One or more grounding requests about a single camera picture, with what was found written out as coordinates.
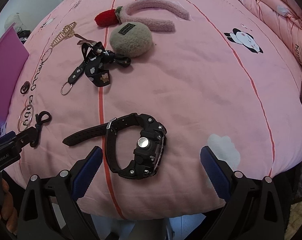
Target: watch face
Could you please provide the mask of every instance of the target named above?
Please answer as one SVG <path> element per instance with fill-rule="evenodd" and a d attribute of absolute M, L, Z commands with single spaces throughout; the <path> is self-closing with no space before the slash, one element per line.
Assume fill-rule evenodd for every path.
<path fill-rule="evenodd" d="M 162 152 L 163 152 L 163 146 L 164 146 L 164 137 L 161 138 L 160 143 L 157 145 L 157 147 L 155 149 L 155 160 L 153 163 L 153 164 L 155 164 L 154 171 L 156 171 L 156 169 L 160 163 L 160 160 L 162 157 Z"/>

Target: plush toy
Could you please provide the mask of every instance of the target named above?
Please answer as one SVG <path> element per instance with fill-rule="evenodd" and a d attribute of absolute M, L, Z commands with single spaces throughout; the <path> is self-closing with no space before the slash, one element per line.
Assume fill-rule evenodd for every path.
<path fill-rule="evenodd" d="M 114 24 L 119 24 L 119 20 L 115 15 L 115 9 L 100 13 L 95 17 L 95 22 L 100 27 L 107 27 Z"/>
<path fill-rule="evenodd" d="M 135 11 L 143 8 L 163 8 L 176 16 L 189 20 L 190 14 L 182 6 L 166 0 L 135 0 L 125 6 L 119 6 L 116 10 L 108 10 L 96 16 L 98 26 L 106 27 L 113 24 L 126 22 L 140 22 L 146 25 L 151 31 L 174 32 L 175 25 L 170 20 L 157 20 L 131 16 Z"/>
<path fill-rule="evenodd" d="M 110 45 L 116 53 L 129 58 L 137 57 L 151 48 L 152 34 L 149 28 L 142 23 L 123 23 L 112 31 Z"/>

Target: bed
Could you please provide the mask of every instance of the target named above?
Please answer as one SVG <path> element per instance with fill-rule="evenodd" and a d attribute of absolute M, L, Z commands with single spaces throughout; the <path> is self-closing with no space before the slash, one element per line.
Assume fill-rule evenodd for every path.
<path fill-rule="evenodd" d="M 97 27 L 94 18 L 131 1 L 64 0 L 31 33 L 25 43 L 30 56 L 12 95 L 6 130 L 18 132 L 19 115 L 29 103 L 34 114 L 50 112 L 52 121 L 43 126 L 39 146 L 25 147 L 21 160 L 6 169 L 19 185 L 26 187 L 33 174 L 45 178 L 69 169 L 95 145 L 104 148 L 101 138 L 68 147 L 62 144 L 65 137 L 133 112 L 154 116 L 168 131 L 159 171 L 128 180 L 113 174 L 104 160 L 78 201 L 86 213 L 146 220 L 222 207 L 200 163 L 205 145 L 234 171 L 255 179 L 273 177 L 302 161 L 302 67 L 238 0 L 169 0 L 188 10 L 190 20 L 166 10 L 139 11 L 136 16 L 172 20 L 176 31 L 152 32 L 150 51 L 126 69 L 111 68 L 111 85 L 97 88 L 83 76 L 68 95 L 61 95 L 61 86 L 83 57 L 72 37 L 41 63 L 52 39 L 76 21 L 76 33 L 111 49 L 108 40 L 116 26 Z M 21 95 L 25 81 L 32 87 Z M 119 134 L 120 167 L 133 158 L 138 138 L 136 128 Z"/>

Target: pink fuzzy headband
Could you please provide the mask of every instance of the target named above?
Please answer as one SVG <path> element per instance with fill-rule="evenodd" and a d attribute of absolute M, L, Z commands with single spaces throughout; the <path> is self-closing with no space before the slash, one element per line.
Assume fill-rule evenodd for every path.
<path fill-rule="evenodd" d="M 108 10 L 96 16 L 95 21 L 98 26 L 105 27 L 112 24 L 124 22 L 140 22 L 148 26 L 151 31 L 174 32 L 175 25 L 170 20 L 158 20 L 152 18 L 142 18 L 131 16 L 135 11 L 144 8 L 166 9 L 176 16 L 189 20 L 190 14 L 182 6 L 166 0 L 136 0 L 116 10 Z"/>
<path fill-rule="evenodd" d="M 175 26 L 173 21 L 170 20 L 157 20 L 151 18 L 141 18 L 131 16 L 135 11 L 143 8 L 162 8 L 166 9 L 176 16 L 189 20 L 190 14 L 183 7 L 169 2 L 166 0 L 136 0 L 122 7 L 119 18 L 122 23 L 124 22 L 140 22 L 148 26 L 151 31 L 155 32 L 174 32 Z"/>

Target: beige plush ball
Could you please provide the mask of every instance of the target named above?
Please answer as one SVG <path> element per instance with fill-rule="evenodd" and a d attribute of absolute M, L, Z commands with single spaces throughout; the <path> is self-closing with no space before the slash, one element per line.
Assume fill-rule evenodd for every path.
<path fill-rule="evenodd" d="M 133 58 L 147 52 L 152 46 L 149 28 L 138 22 L 127 22 L 115 28 L 110 36 L 113 52 Z"/>

